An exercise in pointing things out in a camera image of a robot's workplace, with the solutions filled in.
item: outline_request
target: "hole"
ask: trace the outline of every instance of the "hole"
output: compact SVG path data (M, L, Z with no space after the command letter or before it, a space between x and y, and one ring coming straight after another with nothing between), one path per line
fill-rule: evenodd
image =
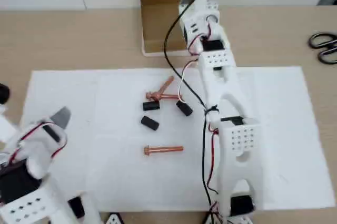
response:
M245 151L240 156L236 157L236 160L238 162L247 162L248 159L249 159L249 157L250 157L250 152L249 151Z

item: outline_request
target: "white wire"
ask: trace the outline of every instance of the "white wire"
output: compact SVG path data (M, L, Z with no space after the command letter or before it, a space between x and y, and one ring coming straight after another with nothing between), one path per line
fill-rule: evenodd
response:
M196 60L191 60L191 61L189 61L189 62L185 65L185 67L184 67L184 69L183 69L183 71L182 71L182 73L181 73L181 80L180 80L179 87L178 87L178 99L179 99L180 102L185 103L185 104L186 104L186 102L183 101L183 99L182 99L181 96L180 96L180 89L181 89L181 85L183 84L183 80L184 80L185 72L186 72L187 68L188 68L192 63L194 63L194 62L196 62Z

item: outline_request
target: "wooden table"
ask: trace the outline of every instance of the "wooden table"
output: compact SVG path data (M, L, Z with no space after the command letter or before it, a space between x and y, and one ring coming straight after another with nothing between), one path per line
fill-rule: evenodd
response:
M337 7L226 7L221 11L238 66L303 67L337 191L337 66L320 64L317 51L306 45L315 31L337 32ZM186 58L172 62L182 66ZM163 58L142 56L139 9L0 12L0 83L12 90L7 115L16 123L32 70L141 67L167 64ZM126 224L196 224L204 217L200 212L122 215ZM257 213L253 220L262 224L336 223L337 209L270 211Z

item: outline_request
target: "cardboard box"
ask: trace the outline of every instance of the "cardboard box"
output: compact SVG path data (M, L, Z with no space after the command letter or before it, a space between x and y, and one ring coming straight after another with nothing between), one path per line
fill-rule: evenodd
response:
M178 17L180 0L141 0L143 25L143 54L145 56L163 55L163 45L167 31ZM177 55L186 54L186 43L179 23L168 39L167 51Z

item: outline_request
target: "black cable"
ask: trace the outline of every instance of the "black cable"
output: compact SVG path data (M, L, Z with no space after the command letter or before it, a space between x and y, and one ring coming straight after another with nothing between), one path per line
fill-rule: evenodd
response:
M206 122L206 116L205 116L205 119L204 119L204 128L203 128L203 131L202 131L202 164L201 164L201 169L202 169L202 183L204 185L204 188L205 188L205 192L206 192L206 195L207 195L207 199L209 201L209 205L211 206L212 205L212 201L211 201L211 197L210 197L210 193L208 191L208 188L207 188L207 185L206 185L206 182L205 182L205 145L206 145L206 125L207 125L207 122ZM214 223L214 218L213 218L213 212L212 210L210 209L209 210L209 214L211 215L211 220L212 220L212 224Z
M181 79L182 76L177 72L177 70L175 69L175 67L172 65L172 63L170 62L168 56L167 56L167 41L168 38L170 36L170 33L172 32L174 26L177 24L177 22L179 22L180 18L185 14L185 12L190 8L190 6L195 2L196 0L192 0L187 7L179 14L179 16L177 17L177 19L173 22L173 24L171 25L171 27L168 29L166 37L165 37L165 41L164 41L164 56L165 59L167 61L167 63L169 64L169 66L172 68L172 70L178 75L178 77ZM200 96L190 87L190 85L183 80L184 84L186 85L186 87L194 94L194 96L199 100L200 104L206 108L205 104L203 103L202 99L200 98Z

